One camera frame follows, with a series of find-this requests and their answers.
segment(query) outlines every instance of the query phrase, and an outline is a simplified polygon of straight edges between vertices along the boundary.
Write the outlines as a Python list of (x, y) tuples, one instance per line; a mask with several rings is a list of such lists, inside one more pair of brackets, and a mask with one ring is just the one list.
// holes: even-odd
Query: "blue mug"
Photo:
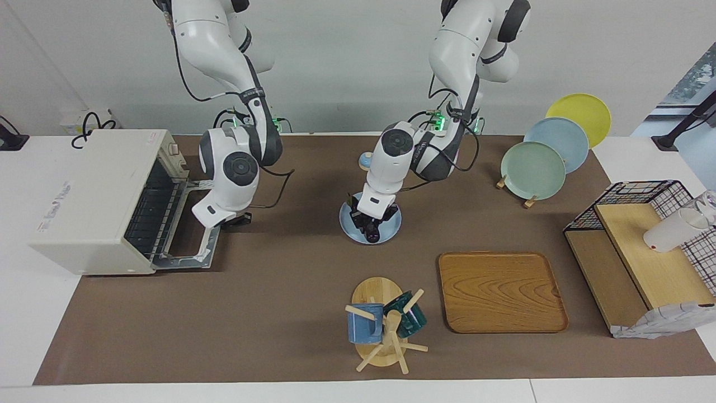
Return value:
[(383, 304), (354, 303), (354, 308), (372, 313), (375, 321), (348, 312), (348, 340), (354, 344), (376, 344), (383, 339)]

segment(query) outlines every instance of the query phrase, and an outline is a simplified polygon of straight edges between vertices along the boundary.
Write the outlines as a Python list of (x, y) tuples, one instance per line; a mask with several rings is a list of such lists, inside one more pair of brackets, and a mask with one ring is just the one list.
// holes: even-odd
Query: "light blue plate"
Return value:
[(525, 141), (552, 147), (564, 160), (566, 173), (574, 172), (585, 161), (589, 139), (584, 130), (567, 118), (542, 119), (525, 134)]
[[(354, 194), (353, 196), (356, 196), (358, 200), (360, 200), (360, 196), (363, 195), (363, 192), (359, 192)], [(389, 240), (390, 238), (393, 238), (395, 234), (398, 233), (398, 230), (400, 229), (400, 223), (402, 222), (402, 213), (400, 212), (400, 208), (398, 207), (398, 212), (393, 215), (391, 219), (389, 219), (386, 222), (383, 222), (381, 225), (378, 226), (378, 230), (380, 231), (380, 239), (378, 242), (375, 242), (374, 244), (368, 242), (365, 240), (365, 236), (361, 234), (360, 230), (356, 228), (355, 225), (353, 225), (353, 220), (351, 219), (351, 208), (348, 206), (348, 203), (343, 203), (341, 206), (341, 211), (338, 213), (338, 219), (341, 222), (341, 228), (343, 229), (343, 232), (346, 233), (352, 240), (355, 242), (362, 243), (363, 245), (379, 245), (383, 242)]]
[(534, 141), (517, 143), (507, 150), (500, 167), (505, 185), (523, 199), (544, 200), (564, 185), (564, 162), (550, 146)]

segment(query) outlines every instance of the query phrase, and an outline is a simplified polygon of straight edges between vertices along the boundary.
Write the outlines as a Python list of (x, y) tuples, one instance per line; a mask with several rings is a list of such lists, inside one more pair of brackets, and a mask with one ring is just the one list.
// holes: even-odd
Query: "white cloth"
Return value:
[(615, 338), (657, 338), (689, 331), (716, 321), (713, 304), (701, 306), (696, 302), (660, 306), (645, 313), (633, 326), (612, 326)]

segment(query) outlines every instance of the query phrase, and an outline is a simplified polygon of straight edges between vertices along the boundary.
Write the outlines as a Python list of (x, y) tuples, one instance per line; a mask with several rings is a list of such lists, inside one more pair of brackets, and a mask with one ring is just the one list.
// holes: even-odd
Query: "window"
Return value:
[(694, 66), (676, 84), (662, 102), (649, 115), (650, 118), (684, 116), (691, 113), (706, 97), (716, 90), (716, 43), (696, 61)]

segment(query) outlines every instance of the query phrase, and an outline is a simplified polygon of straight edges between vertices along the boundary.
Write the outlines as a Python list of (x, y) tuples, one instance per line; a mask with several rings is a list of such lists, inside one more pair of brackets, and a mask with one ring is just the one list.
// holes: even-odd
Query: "clear glass cup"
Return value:
[(657, 252), (669, 252), (716, 224), (716, 191), (707, 190), (644, 234)]

